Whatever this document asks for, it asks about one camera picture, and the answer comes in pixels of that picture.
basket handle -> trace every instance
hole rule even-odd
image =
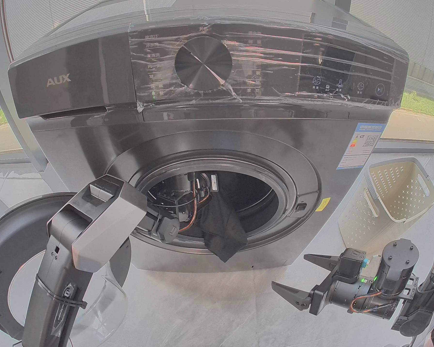
[[[368,188],[364,188],[363,194],[365,196],[366,202],[368,203],[368,206],[371,209],[371,212],[373,213],[373,216],[378,217],[380,215],[380,210],[374,202],[373,198],[371,197],[370,190],[368,190]]]
[[[427,197],[429,197],[429,188],[426,185],[426,181],[424,180],[423,176],[418,174],[418,182],[421,184],[422,189],[424,190],[424,193]]]

black cloth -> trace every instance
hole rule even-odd
[[[196,225],[203,231],[204,245],[223,262],[248,244],[240,219],[223,190],[212,194]]]

front-loading washing machine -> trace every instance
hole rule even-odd
[[[70,191],[108,173],[186,228],[189,174],[204,194],[224,189],[247,236],[227,262],[198,225],[170,244],[131,238],[137,268],[218,272],[301,254],[399,107],[407,69],[396,43],[321,0],[113,0],[38,41],[9,78]]]

white laundry basket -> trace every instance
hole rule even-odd
[[[416,158],[374,163],[339,217],[347,247],[380,254],[434,205],[434,184]]]

control panel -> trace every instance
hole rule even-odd
[[[132,31],[137,101],[328,97],[398,105],[405,59],[340,33],[250,24]]]

